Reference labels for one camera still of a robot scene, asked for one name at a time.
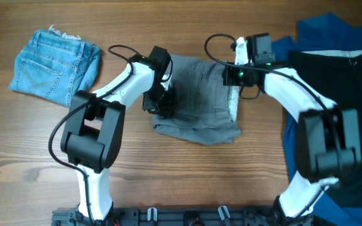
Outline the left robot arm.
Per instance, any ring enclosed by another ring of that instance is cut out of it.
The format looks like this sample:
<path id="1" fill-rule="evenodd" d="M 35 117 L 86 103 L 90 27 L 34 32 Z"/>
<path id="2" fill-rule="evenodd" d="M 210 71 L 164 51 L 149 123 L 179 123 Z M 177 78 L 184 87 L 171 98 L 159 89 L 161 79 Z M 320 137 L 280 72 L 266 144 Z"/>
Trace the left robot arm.
<path id="1" fill-rule="evenodd" d="M 169 84 L 173 62 L 169 53 L 135 54 L 124 71 L 105 87 L 79 91 L 65 119 L 60 148 L 77 172 L 80 203 L 70 221 L 75 225 L 113 225 L 109 169 L 121 148 L 125 113 L 143 97 L 142 109 L 170 116 L 175 89 Z"/>

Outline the grey cotton shorts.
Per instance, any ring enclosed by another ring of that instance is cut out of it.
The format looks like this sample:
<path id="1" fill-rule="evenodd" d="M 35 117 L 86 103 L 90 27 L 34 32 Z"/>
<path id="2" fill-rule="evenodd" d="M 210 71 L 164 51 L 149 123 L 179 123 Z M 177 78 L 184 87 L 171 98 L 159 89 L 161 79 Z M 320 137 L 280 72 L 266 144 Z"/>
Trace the grey cotton shorts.
<path id="1" fill-rule="evenodd" d="M 175 111 L 169 117 L 154 116 L 153 130 L 207 146 L 233 142 L 241 135 L 239 89 L 223 84 L 224 65 L 175 54 L 171 58 Z"/>

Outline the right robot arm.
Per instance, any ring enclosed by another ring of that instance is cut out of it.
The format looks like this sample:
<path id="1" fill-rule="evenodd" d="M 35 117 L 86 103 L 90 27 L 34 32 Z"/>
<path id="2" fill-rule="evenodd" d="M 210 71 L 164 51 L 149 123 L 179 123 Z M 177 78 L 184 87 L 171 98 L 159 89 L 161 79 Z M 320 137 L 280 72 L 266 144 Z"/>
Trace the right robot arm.
<path id="1" fill-rule="evenodd" d="M 358 113 L 339 108 L 301 79 L 293 66 L 276 61 L 269 34 L 233 38 L 231 49 L 235 61 L 225 64 L 224 85 L 258 87 L 297 123 L 297 170 L 275 200 L 271 219 L 280 225 L 302 222 L 328 188 L 361 164 Z"/>

